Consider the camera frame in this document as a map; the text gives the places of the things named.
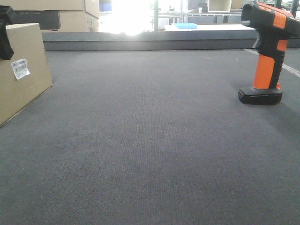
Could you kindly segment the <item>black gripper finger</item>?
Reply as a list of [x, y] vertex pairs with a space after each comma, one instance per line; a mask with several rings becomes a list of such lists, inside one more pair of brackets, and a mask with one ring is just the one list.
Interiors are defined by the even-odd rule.
[[15, 12], [11, 6], [0, 6], [0, 58], [11, 60], [14, 51], [9, 42], [7, 25], [14, 23]]

